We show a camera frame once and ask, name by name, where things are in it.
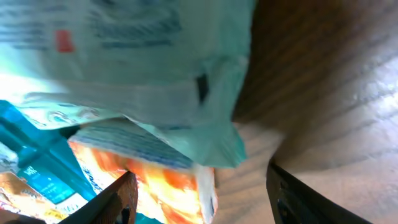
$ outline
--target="yellow package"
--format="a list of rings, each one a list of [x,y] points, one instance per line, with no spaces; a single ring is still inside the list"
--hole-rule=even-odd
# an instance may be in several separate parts
[[[58,223],[67,217],[56,210],[53,203],[11,172],[0,174],[0,198],[4,203],[18,209],[18,213],[47,223]]]
[[[137,175],[137,212],[162,223],[211,223],[217,209],[213,169],[193,163],[130,122],[87,126],[69,139],[94,190],[125,170]]]

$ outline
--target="brown wooden surface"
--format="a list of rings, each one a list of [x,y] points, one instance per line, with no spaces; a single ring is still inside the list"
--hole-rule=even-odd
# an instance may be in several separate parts
[[[259,0],[234,122],[249,159],[219,170],[215,224],[273,223],[278,165],[374,223],[398,223],[398,1]]]

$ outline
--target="table top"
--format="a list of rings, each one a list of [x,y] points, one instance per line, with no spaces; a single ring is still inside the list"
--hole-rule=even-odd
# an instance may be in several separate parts
[[[259,0],[233,121],[249,159],[218,170],[215,224],[274,223],[276,163],[373,223],[398,220],[398,1]]]

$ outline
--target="food package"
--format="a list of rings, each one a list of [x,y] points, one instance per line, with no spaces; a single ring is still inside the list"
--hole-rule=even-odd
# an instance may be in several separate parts
[[[41,129],[123,114],[199,164],[235,167],[254,3],[0,0],[0,99]]]
[[[162,223],[211,223],[218,206],[213,168],[193,163],[140,127],[95,123],[69,144],[98,193],[130,170],[139,181],[138,213]]]
[[[58,223],[67,217],[11,172],[0,174],[0,207],[10,212]]]

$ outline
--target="teal plastic package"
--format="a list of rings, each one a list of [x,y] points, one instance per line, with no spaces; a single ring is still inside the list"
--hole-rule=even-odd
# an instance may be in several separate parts
[[[41,129],[122,114],[199,164],[235,167],[254,3],[0,0],[0,99]],[[67,122],[47,124],[51,111]]]

